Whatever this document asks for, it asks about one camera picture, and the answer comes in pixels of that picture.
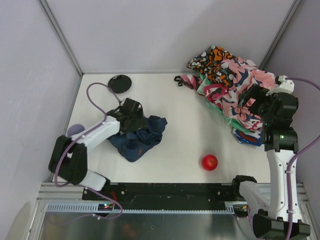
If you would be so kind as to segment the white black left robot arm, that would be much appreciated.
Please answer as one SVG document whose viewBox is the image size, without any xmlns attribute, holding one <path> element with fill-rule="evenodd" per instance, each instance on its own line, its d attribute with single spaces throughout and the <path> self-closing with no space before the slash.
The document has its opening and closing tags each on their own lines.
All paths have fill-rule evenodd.
<svg viewBox="0 0 320 240">
<path fill-rule="evenodd" d="M 132 133 L 147 127 L 140 102 L 126 98 L 115 109 L 103 112 L 103 119 L 70 137 L 57 138 L 48 169 L 74 186 L 101 191 L 109 181 L 88 168 L 88 153 L 116 134 Z"/>
</svg>

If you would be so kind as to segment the pink navy patterned cloth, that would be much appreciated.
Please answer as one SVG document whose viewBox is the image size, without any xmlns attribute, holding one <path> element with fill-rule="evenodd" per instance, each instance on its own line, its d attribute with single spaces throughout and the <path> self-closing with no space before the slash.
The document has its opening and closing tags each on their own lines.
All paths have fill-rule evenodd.
<svg viewBox="0 0 320 240">
<path fill-rule="evenodd" d="M 274 89 L 277 86 L 275 75 L 257 69 L 253 61 L 244 60 L 240 57 L 233 60 L 224 60 L 221 66 L 233 73 L 233 86 L 221 97 L 224 116 L 237 120 L 247 130 L 261 129 L 263 127 L 261 118 L 248 110 L 255 100 L 250 99 L 244 107 L 238 107 L 239 95 L 255 84 L 268 90 Z"/>
</svg>

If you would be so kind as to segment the dark blue denim cloth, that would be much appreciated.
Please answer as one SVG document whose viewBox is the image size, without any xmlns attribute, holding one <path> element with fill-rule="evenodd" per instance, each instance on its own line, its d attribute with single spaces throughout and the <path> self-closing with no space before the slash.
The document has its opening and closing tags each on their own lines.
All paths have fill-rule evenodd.
<svg viewBox="0 0 320 240">
<path fill-rule="evenodd" d="M 165 117 L 151 115 L 145 119 L 147 128 L 129 133 L 117 133 L 108 138 L 118 153 L 131 163 L 136 162 L 146 152 L 160 144 L 168 124 Z"/>
</svg>

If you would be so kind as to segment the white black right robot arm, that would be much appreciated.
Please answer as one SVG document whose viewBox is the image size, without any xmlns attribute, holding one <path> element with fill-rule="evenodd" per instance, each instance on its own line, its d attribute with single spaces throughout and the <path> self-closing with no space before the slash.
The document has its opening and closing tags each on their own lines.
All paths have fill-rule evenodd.
<svg viewBox="0 0 320 240">
<path fill-rule="evenodd" d="M 256 238 L 264 240 L 305 240 L 311 234 L 303 222 L 297 197 L 296 161 L 298 135 L 292 128 L 299 100 L 289 90 L 270 91 L 257 84 L 239 96 L 238 105 L 248 108 L 263 122 L 262 140 L 270 173 L 270 198 L 266 199 L 258 184 L 241 177 L 238 193 L 247 202 L 247 214 Z"/>
</svg>

